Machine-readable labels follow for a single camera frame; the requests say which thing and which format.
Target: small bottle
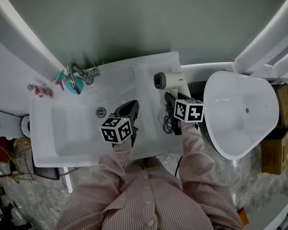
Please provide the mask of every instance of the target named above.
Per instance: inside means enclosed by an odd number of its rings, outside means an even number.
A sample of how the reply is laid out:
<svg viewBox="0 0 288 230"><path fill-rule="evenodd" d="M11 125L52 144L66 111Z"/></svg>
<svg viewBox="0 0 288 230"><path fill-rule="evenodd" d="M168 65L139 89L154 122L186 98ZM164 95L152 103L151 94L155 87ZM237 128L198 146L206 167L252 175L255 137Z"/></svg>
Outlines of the small bottle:
<svg viewBox="0 0 288 230"><path fill-rule="evenodd" d="M36 84L28 84L27 89L40 98L53 98L53 91L50 88L44 88Z"/></svg>

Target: drain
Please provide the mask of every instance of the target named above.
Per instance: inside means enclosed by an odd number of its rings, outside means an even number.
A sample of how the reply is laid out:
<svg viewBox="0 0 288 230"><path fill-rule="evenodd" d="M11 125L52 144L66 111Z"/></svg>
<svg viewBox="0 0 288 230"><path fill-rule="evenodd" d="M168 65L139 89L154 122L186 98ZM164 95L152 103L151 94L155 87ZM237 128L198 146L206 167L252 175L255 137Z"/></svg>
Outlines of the drain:
<svg viewBox="0 0 288 230"><path fill-rule="evenodd" d="M96 111L97 117L100 117L100 118L104 117L106 115L106 113L107 112L106 112L105 108L103 108L103 107L98 108Z"/></svg>

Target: shirt button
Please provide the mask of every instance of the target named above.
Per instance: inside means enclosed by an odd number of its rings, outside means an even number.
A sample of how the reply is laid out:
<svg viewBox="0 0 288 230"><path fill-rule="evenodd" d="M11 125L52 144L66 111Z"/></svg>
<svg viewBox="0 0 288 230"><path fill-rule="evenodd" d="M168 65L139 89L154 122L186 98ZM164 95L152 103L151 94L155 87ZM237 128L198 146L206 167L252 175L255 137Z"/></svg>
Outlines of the shirt button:
<svg viewBox="0 0 288 230"><path fill-rule="evenodd" d="M150 221L147 223L147 225L148 225L149 227L153 226L153 224L154 224L154 220L150 220Z"/></svg>

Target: white sink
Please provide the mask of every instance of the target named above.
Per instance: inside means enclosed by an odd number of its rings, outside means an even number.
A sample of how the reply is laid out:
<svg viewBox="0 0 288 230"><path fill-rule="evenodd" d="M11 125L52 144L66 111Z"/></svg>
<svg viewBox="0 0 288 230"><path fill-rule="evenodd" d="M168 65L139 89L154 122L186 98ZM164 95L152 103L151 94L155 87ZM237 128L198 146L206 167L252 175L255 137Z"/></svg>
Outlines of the white sink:
<svg viewBox="0 0 288 230"><path fill-rule="evenodd" d="M85 85L80 95L62 92L52 85L55 98L33 96L30 128L37 167L97 165L99 156L112 152L103 141L99 126L120 105L138 100L139 128L130 159L145 158L182 149L180 138L162 130L166 114L164 91L155 89L153 76L161 71L181 71L177 52L139 57L100 66L101 75ZM96 116L104 107L107 115Z"/></svg>
<svg viewBox="0 0 288 230"><path fill-rule="evenodd" d="M250 152L278 122L278 101L267 80L226 71L208 79L205 121L211 141L225 158Z"/></svg>

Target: faucet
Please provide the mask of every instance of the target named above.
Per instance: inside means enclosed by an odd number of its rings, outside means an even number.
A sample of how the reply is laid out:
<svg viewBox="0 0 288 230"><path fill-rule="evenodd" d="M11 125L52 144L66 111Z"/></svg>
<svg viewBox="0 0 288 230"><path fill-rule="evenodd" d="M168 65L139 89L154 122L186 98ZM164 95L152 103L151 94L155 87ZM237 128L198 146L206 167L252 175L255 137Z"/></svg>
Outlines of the faucet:
<svg viewBox="0 0 288 230"><path fill-rule="evenodd" d="M81 94L81 90L79 89L75 77L73 75L73 71L75 70L78 74L79 77L87 84L87 85L91 85L94 82L94 77L95 76L99 76L100 72L98 67L96 66L95 61L93 60L94 63L94 67L91 71L86 72L82 69L80 69L78 67L78 65L74 62L71 62L70 64L68 64L67 66L67 73L68 73L68 79L69 79L69 83L71 84L71 87L73 88L73 90L75 90L76 94Z"/></svg>

